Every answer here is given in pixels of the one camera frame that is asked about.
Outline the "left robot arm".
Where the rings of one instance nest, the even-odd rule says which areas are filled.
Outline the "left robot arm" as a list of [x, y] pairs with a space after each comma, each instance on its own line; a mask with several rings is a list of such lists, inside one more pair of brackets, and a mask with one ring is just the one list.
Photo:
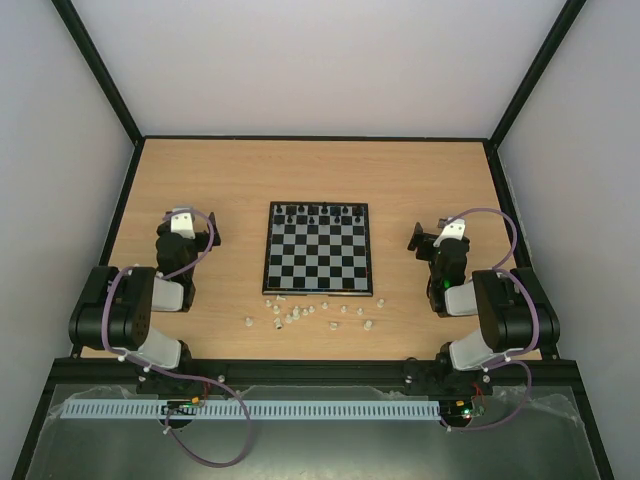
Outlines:
[[193, 377], [186, 342], [151, 326], [151, 314], [192, 307], [196, 264], [221, 244], [214, 213], [168, 211], [157, 228], [155, 267], [94, 267], [69, 320], [78, 348], [113, 353], [137, 366], [139, 388], [158, 395], [204, 396], [210, 385]]

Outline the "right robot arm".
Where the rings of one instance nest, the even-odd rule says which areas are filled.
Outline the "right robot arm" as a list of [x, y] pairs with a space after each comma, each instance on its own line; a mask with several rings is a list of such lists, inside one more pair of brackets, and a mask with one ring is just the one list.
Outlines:
[[465, 223], [441, 222], [441, 232], [426, 232], [417, 223], [408, 249], [429, 266], [426, 295], [440, 317], [477, 316], [479, 327], [447, 342], [427, 370], [428, 381], [455, 392], [490, 367], [506, 364], [534, 350], [555, 347], [560, 323], [534, 270], [500, 267], [465, 274], [470, 240]]

